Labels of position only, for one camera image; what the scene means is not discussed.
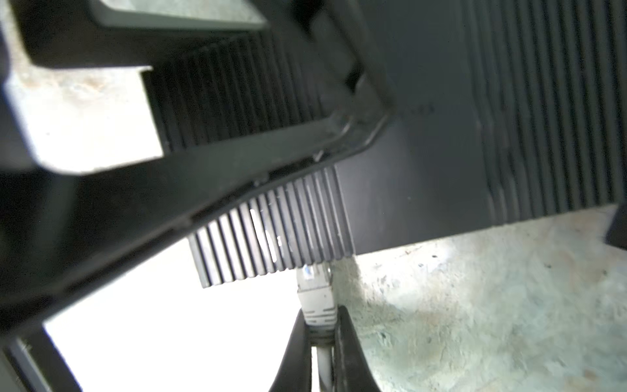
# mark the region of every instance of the black plastic frame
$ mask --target black plastic frame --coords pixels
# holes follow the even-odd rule
[[[102,5],[95,0],[14,1],[34,62],[55,68],[158,63],[238,33],[240,27],[225,31],[225,26],[181,18],[131,17],[95,4]],[[324,45],[295,22],[292,6],[255,4],[329,87],[337,103],[330,117],[70,176],[38,167],[30,158],[3,95],[0,140],[10,154],[0,158],[2,340],[39,327],[46,317],[252,196],[372,143],[391,113],[389,99],[380,99],[370,87],[369,78],[379,78],[362,75],[352,92],[329,71],[320,55]],[[122,21],[114,23],[115,16]],[[5,80],[8,55],[6,50],[1,54]],[[362,64],[373,60],[359,59]],[[383,91],[379,84],[372,86]]]

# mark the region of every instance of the ribbed metal surface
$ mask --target ribbed metal surface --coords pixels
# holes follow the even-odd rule
[[[311,73],[270,32],[145,72],[166,154],[328,114]],[[203,287],[353,254],[335,168],[250,199],[189,237]]]
[[[623,200],[626,7],[461,0],[495,224]]]

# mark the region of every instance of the concrete floor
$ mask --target concrete floor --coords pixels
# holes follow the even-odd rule
[[[42,164],[90,172],[161,155],[138,69],[32,66],[6,0],[0,17],[9,94]],[[613,211],[336,263],[338,300],[381,389],[627,390],[627,252],[602,242]],[[86,392],[263,391],[297,309],[293,272],[200,289],[181,241],[46,328]]]
[[[615,207],[335,265],[383,391],[627,390],[627,252]]]

